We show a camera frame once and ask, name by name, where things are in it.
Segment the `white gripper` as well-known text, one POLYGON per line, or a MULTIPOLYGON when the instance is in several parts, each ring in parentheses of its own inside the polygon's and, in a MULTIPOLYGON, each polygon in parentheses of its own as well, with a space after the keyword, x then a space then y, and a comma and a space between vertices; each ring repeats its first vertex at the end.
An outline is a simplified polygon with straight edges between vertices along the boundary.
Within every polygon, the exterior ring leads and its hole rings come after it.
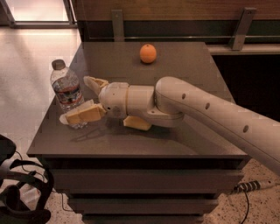
POLYGON ((112 82, 91 76, 84 76, 85 85, 96 95, 100 103, 93 100, 85 101, 80 106, 61 115, 59 120, 65 125, 88 123, 101 120, 107 111, 111 118, 125 118, 127 116, 126 100, 129 84, 125 82, 112 82))

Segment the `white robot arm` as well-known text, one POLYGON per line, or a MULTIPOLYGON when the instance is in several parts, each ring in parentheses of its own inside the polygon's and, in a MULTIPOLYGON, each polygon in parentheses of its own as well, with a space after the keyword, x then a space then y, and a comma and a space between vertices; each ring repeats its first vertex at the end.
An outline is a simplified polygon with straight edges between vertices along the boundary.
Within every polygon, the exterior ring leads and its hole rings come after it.
POLYGON ((90 76, 87 87, 99 101, 86 101, 61 115, 66 124, 95 122, 104 116, 130 118, 130 127, 147 130, 151 125, 176 127, 185 116, 203 123, 280 175, 280 123, 175 77, 163 77, 153 86, 109 83, 90 76))

